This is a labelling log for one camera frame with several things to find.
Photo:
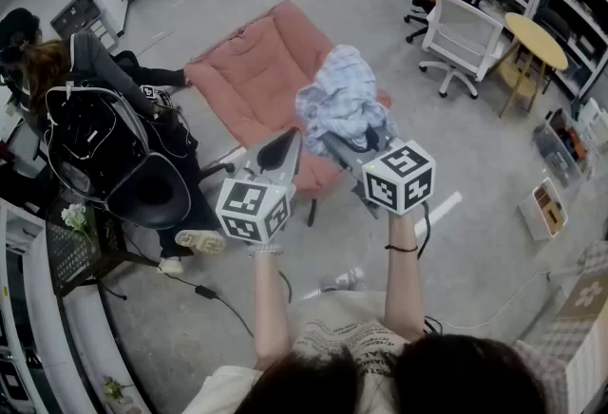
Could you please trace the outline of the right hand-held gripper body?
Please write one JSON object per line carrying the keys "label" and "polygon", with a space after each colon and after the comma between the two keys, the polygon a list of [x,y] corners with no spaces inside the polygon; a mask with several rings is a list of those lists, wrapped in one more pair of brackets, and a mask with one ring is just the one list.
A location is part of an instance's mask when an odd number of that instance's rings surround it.
{"label": "right hand-held gripper body", "polygon": [[394,139],[384,151],[370,151],[364,165],[349,165],[357,179],[354,192],[375,218],[381,211],[398,216],[433,195],[435,159],[416,141]]}

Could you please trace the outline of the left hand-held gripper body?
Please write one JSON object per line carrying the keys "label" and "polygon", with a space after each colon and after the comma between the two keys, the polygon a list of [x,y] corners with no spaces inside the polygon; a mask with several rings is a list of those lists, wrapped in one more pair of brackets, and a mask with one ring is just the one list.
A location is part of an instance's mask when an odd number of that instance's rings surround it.
{"label": "left hand-held gripper body", "polygon": [[216,214],[224,232],[247,242],[270,243],[292,214],[294,176],[294,164],[268,170],[245,160],[220,190]]}

